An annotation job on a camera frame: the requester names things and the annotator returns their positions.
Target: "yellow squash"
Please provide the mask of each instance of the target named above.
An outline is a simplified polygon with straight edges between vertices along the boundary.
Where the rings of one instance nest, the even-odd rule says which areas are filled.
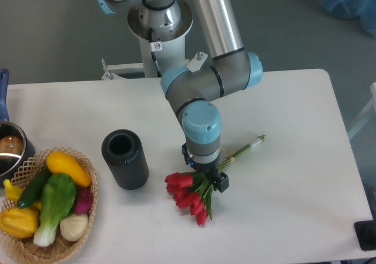
[[[0,212],[0,230],[15,238],[28,238],[37,228],[38,213],[33,209],[13,207]]]
[[[91,183],[89,174],[73,156],[67,153],[61,151],[51,152],[46,158],[46,163],[53,174],[68,174],[78,186],[85,188]]]
[[[13,201],[15,204],[17,204],[17,200],[21,196],[21,193],[24,191],[18,186],[12,185],[11,181],[9,179],[4,180],[4,188],[5,188],[5,194],[6,196]],[[41,201],[38,200],[34,202],[30,208],[41,211]]]

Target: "red radish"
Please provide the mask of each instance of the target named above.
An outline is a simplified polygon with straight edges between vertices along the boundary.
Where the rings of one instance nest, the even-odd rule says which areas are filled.
[[[79,188],[73,211],[77,214],[84,214],[89,211],[92,205],[93,194],[90,190],[88,188]]]

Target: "pot handle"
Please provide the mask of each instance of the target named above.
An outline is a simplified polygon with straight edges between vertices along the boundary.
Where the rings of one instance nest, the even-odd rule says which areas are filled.
[[[6,92],[8,90],[9,71],[0,70],[0,121],[9,121],[8,110],[6,109]]]

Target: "cooking pot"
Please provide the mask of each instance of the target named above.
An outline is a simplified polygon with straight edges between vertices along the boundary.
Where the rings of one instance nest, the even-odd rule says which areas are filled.
[[[5,179],[12,179],[24,161],[34,156],[35,148],[16,124],[9,121],[6,108],[9,71],[0,70],[0,187]]]

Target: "woven basket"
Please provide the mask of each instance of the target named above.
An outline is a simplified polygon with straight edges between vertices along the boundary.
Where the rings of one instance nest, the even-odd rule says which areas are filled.
[[[6,254],[14,261],[18,263],[31,264],[31,263],[45,263],[53,264],[59,263],[72,256],[84,243],[90,232],[97,202],[97,180],[95,170],[90,160],[86,158],[82,153],[77,152],[71,148],[54,148],[47,151],[40,152],[34,157],[29,158],[19,167],[11,183],[13,185],[24,188],[28,182],[34,177],[34,175],[40,171],[41,167],[46,162],[46,157],[53,151],[62,151],[72,155],[82,165],[82,167],[90,174],[91,184],[90,191],[93,193],[94,201],[89,211],[89,223],[86,227],[83,235],[76,242],[70,242],[65,240],[60,233],[60,230],[56,233],[56,238],[53,244],[46,248],[39,247],[33,243],[33,236],[26,239],[18,239],[13,236],[9,236],[7,233],[0,230],[0,243],[4,246]],[[15,207],[16,205],[10,199],[4,200],[2,210]]]

